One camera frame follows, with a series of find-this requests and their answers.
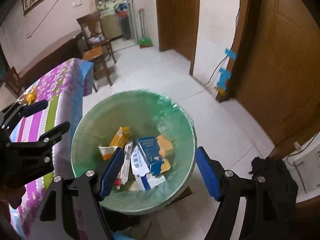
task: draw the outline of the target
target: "wooden cabinet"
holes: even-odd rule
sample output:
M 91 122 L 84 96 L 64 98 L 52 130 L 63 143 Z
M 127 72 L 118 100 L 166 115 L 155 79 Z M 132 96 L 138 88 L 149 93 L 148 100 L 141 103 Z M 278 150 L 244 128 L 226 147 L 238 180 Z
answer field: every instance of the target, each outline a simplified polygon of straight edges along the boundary
M 113 39 L 122 35 L 116 14 L 102 16 L 101 23 L 107 38 Z

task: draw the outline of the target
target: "striped tablecloth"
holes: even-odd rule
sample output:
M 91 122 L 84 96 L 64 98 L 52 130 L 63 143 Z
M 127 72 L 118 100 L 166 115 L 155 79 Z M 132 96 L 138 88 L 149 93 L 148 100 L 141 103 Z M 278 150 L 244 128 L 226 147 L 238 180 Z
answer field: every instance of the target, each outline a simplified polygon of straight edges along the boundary
M 12 142 L 34 142 L 39 137 L 61 124 L 70 122 L 70 131 L 52 147 L 54 171 L 28 183 L 22 204 L 16 210 L 10 209 L 11 224 L 23 238 L 28 238 L 39 204 L 56 175 L 73 178 L 70 149 L 73 135 L 82 119 L 83 96 L 92 93 L 93 63 L 72 58 L 60 64 L 35 84 L 36 101 L 48 100 L 47 109 L 23 118 L 11 134 Z

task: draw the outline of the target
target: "trash can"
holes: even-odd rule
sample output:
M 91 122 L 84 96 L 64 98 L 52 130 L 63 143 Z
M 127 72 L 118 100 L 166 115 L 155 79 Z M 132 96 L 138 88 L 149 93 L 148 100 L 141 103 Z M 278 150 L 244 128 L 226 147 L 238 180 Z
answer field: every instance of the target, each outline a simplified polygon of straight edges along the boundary
M 168 97 L 150 90 L 115 94 L 98 103 L 79 123 L 71 147 L 74 175 L 95 169 L 102 161 L 98 144 L 108 145 L 119 127 L 129 126 L 130 140 L 160 134 L 172 140 L 171 169 L 166 181 L 145 191 L 130 191 L 131 174 L 120 190 L 115 188 L 100 204 L 128 215 L 147 214 L 171 203 L 188 186 L 195 166 L 196 134 L 192 119 Z

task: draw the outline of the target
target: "gold wrapper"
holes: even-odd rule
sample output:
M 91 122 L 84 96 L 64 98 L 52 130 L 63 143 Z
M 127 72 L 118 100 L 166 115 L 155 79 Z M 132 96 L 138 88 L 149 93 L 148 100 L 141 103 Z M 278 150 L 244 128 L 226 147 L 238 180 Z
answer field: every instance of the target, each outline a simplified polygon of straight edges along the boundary
M 27 93 L 23 93 L 18 99 L 17 102 L 19 104 L 25 104 L 31 105 L 37 98 L 36 93 L 36 86 L 33 86 L 31 90 L 29 90 Z

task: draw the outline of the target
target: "chair seat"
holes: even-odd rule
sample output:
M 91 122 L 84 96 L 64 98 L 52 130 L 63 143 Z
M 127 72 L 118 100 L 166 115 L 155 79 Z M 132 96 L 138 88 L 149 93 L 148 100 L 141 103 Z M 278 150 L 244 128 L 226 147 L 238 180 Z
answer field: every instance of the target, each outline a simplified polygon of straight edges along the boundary
M 110 42 L 111 42 L 110 39 L 105 38 L 103 41 L 100 41 L 98 43 L 92 44 L 92 47 L 95 48 L 97 46 L 101 46 L 101 47 L 107 46 L 107 45 L 109 45 Z
M 101 55 L 103 55 L 102 46 L 97 46 L 84 52 L 82 60 L 91 61 L 97 57 L 100 57 Z

